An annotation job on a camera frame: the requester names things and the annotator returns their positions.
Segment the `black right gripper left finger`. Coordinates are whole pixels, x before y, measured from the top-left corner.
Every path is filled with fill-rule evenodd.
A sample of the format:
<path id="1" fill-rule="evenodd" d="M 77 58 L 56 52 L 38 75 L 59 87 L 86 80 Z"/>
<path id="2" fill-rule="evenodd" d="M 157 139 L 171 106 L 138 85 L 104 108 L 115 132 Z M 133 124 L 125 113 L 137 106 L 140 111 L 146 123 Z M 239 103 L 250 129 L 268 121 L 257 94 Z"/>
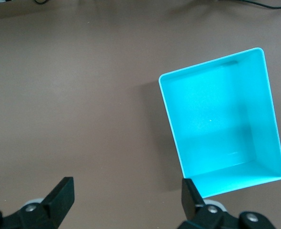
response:
<path id="1" fill-rule="evenodd" d="M 0 211 L 0 229 L 57 229 L 74 203 L 74 179 L 64 177 L 45 197 L 30 200 L 11 215 Z"/>

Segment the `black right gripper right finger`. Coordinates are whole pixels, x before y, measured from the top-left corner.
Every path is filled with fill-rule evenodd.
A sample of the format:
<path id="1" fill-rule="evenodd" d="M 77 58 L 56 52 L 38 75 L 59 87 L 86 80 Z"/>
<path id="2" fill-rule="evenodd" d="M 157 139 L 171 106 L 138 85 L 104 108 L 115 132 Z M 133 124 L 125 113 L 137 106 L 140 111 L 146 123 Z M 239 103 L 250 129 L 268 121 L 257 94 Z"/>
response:
<path id="1" fill-rule="evenodd" d="M 205 201 L 189 178 L 182 180 L 181 203 L 186 216 L 180 229 L 274 229 L 264 215 L 243 211 L 239 217 L 227 212 L 217 201 Z"/>

